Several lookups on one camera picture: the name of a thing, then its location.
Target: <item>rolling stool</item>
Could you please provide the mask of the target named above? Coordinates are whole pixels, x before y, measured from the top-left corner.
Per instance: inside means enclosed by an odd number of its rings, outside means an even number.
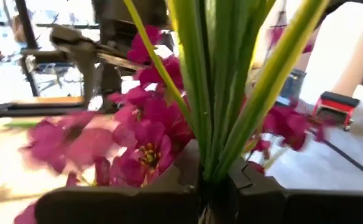
[[[349,131],[350,125],[353,122],[351,116],[359,103],[360,100],[358,99],[326,91],[321,94],[317,101],[313,116],[319,114],[321,110],[327,110],[342,118],[339,122],[343,124],[343,130]]]

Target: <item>red stool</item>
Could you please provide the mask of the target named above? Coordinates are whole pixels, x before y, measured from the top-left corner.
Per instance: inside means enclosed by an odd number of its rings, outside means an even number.
[[[345,113],[346,117],[343,122],[343,130],[349,131],[350,124],[352,123],[351,116],[359,103],[360,100],[358,99],[326,91],[321,94],[317,101],[317,104],[314,107],[313,116],[317,115],[322,107]]]

